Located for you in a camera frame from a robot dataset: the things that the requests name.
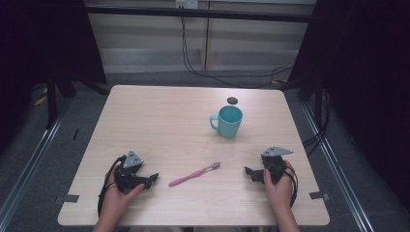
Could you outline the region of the person's left hand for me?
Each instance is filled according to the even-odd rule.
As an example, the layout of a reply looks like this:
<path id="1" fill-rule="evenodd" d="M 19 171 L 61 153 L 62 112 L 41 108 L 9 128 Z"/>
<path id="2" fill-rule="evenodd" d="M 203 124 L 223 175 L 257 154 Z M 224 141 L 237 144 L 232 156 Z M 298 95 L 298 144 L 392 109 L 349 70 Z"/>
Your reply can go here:
<path id="1" fill-rule="evenodd" d="M 108 209 L 127 209 L 136 196 L 144 190 L 145 185 L 139 184 L 130 192 L 123 193 L 118 189 L 114 177 L 110 176 L 105 187 L 106 192 L 102 206 Z"/>

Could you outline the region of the metal floor rail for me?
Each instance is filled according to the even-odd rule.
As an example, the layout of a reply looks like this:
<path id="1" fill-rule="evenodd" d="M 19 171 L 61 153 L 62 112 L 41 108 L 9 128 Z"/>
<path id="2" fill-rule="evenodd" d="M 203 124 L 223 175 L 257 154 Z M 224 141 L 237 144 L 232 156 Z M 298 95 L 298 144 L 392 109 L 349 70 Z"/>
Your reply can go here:
<path id="1" fill-rule="evenodd" d="M 314 136 L 318 141 L 318 145 L 320 146 L 320 149 L 337 181 L 337 185 L 341 191 L 341 194 L 343 195 L 350 213 L 356 221 L 356 224 L 358 225 L 360 231 L 375 232 L 367 215 L 367 212 L 365 211 L 361 201 L 359 200 L 359 197 L 352 189 L 350 182 L 348 181 L 347 176 L 345 175 L 345 172 L 337 159 L 336 153 L 329 143 L 329 140 L 324 135 L 319 134 L 319 130 L 314 121 L 313 110 L 306 103 L 303 104 L 303 110 L 307 116 L 307 120 L 314 133 Z"/>
<path id="2" fill-rule="evenodd" d="M 36 149 L 30 155 L 28 162 L 18 175 L 18 179 L 13 185 L 5 201 L 0 206 L 0 232 L 5 232 L 10 221 L 13 218 L 25 191 L 27 190 L 35 172 L 37 171 L 45 153 L 48 150 L 55 134 L 60 128 L 63 117 L 72 104 L 71 99 L 63 100 L 61 111 L 57 114 L 55 121 L 44 131 L 43 136 Z"/>

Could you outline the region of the person's right hand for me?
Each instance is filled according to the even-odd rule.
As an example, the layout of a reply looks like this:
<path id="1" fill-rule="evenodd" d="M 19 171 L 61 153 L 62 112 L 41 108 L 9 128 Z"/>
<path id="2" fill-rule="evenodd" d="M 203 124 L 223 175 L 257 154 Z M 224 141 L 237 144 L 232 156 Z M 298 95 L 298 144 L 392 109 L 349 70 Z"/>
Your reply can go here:
<path id="1" fill-rule="evenodd" d="M 269 203 L 274 211 L 279 212 L 291 209 L 293 194 L 294 169 L 288 160 L 285 161 L 285 164 L 286 174 L 283 174 L 276 184 L 272 182 L 270 171 L 264 170 L 265 190 Z"/>

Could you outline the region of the black curtain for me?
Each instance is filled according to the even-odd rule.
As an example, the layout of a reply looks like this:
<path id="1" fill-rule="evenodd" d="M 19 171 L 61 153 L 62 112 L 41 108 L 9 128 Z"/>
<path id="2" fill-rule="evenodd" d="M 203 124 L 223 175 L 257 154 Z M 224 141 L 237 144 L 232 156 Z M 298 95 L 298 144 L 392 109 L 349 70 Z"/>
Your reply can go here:
<path id="1" fill-rule="evenodd" d="M 49 79 L 105 84 L 84 0 L 0 0 L 0 155 L 14 139 L 33 87 Z"/>
<path id="2" fill-rule="evenodd" d="M 410 0 L 316 0 L 291 81 L 329 91 L 368 162 L 410 212 Z"/>

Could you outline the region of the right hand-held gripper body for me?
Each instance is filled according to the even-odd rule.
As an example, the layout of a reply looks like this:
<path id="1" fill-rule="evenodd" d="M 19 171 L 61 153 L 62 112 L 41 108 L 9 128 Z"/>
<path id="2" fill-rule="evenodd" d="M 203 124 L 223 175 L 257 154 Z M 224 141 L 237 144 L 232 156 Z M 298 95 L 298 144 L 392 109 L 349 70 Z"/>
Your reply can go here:
<path id="1" fill-rule="evenodd" d="M 284 155 L 292 154 L 291 150 L 284 148 L 271 146 L 261 154 L 262 163 L 266 169 L 271 173 L 271 180 L 273 184 L 276 184 L 286 174 L 294 180 L 294 178 L 286 171 L 287 165 L 283 160 Z"/>

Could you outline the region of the white wall outlet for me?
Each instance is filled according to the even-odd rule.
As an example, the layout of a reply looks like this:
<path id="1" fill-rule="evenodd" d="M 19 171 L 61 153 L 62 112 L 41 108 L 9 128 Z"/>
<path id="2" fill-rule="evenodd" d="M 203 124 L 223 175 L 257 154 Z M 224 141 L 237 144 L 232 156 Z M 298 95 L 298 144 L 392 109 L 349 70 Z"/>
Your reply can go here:
<path id="1" fill-rule="evenodd" d="M 198 9 L 198 0 L 175 0 L 175 6 L 177 9 Z"/>

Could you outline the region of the black horizontal bar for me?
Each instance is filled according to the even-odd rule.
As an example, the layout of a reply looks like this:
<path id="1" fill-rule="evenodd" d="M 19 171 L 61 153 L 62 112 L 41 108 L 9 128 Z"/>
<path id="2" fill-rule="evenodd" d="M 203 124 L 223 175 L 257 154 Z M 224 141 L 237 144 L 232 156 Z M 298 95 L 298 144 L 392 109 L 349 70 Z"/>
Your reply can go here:
<path id="1" fill-rule="evenodd" d="M 179 17 L 280 21 L 280 22 L 298 22 L 298 23 L 309 23 L 314 20 L 313 16 L 302 15 L 302 14 L 263 14 L 263 13 L 214 11 L 214 10 L 139 8 L 139 7 L 120 7 L 120 6 L 109 6 L 109 5 L 97 5 L 97 4 L 86 4 L 85 11 L 87 13 L 92 13 L 92 14 L 179 16 Z"/>

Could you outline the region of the wooden wall post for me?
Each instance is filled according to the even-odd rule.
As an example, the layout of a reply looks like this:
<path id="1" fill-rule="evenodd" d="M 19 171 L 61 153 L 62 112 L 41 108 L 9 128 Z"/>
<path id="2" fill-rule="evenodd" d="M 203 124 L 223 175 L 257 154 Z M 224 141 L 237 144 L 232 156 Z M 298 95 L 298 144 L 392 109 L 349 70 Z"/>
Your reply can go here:
<path id="1" fill-rule="evenodd" d="M 202 2 L 203 5 L 203 10 L 209 10 L 209 2 L 208 1 L 204 1 Z M 205 17 L 203 19 L 204 21 L 204 30 L 203 30 L 203 52 L 202 52 L 202 60 L 201 60 L 201 64 L 202 64 L 202 69 L 203 71 L 208 71 L 208 57 L 209 57 L 209 18 Z"/>

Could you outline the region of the pink toothbrush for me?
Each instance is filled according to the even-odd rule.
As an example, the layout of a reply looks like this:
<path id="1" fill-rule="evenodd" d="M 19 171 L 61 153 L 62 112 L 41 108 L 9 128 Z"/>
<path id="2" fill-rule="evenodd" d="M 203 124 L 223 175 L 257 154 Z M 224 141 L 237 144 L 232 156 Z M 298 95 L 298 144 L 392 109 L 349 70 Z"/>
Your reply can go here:
<path id="1" fill-rule="evenodd" d="M 168 186 L 169 186 L 170 188 L 176 187 L 176 186 L 178 186 L 178 185 L 183 184 L 183 183 L 184 183 L 185 181 L 187 181 L 187 180 L 200 177 L 201 175 L 203 175 L 203 174 L 206 173 L 207 171 L 215 170 L 215 169 L 218 169 L 219 167 L 220 167 L 220 162 L 214 162 L 214 163 L 212 163 L 211 165 L 209 165 L 209 166 L 207 166 L 207 167 L 204 167 L 204 168 L 202 168 L 202 169 L 200 169 L 200 170 L 197 170 L 197 171 L 191 173 L 191 174 L 188 175 L 188 176 L 185 176 L 185 177 L 182 177 L 182 178 L 179 178 L 179 179 L 177 179 L 177 180 L 174 180 L 174 181 L 170 182 L 170 183 L 168 184 Z"/>

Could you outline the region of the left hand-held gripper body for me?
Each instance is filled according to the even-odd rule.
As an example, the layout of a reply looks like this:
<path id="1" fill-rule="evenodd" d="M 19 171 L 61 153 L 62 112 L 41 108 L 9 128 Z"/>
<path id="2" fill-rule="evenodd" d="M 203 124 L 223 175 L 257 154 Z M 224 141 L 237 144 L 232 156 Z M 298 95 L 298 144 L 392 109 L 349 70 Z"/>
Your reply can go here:
<path id="1" fill-rule="evenodd" d="M 138 177 L 136 172 L 143 165 L 143 159 L 134 151 L 129 151 L 121 157 L 120 166 L 114 173 L 115 183 L 123 193 L 128 193 L 139 184 L 152 182 L 149 177 Z"/>

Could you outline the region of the black metal stand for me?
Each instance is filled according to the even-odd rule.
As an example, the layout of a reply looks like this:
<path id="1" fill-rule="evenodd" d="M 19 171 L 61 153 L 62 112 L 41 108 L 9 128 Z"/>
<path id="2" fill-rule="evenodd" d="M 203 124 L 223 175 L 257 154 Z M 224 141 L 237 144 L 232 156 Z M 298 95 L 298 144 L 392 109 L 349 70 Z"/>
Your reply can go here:
<path id="1" fill-rule="evenodd" d="M 57 120 L 57 99 L 56 99 L 56 82 L 53 73 L 50 72 L 46 82 L 47 88 L 47 106 L 48 119 L 46 127 L 50 129 Z"/>
<path id="2" fill-rule="evenodd" d="M 314 120 L 319 131 L 322 130 L 322 92 L 322 81 L 319 78 L 317 80 L 314 98 Z"/>

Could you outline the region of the teal cup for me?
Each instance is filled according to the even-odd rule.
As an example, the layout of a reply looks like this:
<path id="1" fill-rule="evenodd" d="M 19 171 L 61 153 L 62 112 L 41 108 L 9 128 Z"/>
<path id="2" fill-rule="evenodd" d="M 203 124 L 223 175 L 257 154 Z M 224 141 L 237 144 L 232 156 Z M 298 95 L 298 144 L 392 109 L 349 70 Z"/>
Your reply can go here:
<path id="1" fill-rule="evenodd" d="M 210 126 L 220 136 L 233 138 L 243 120 L 243 112 L 240 108 L 227 105 L 220 109 L 218 114 L 210 116 Z"/>

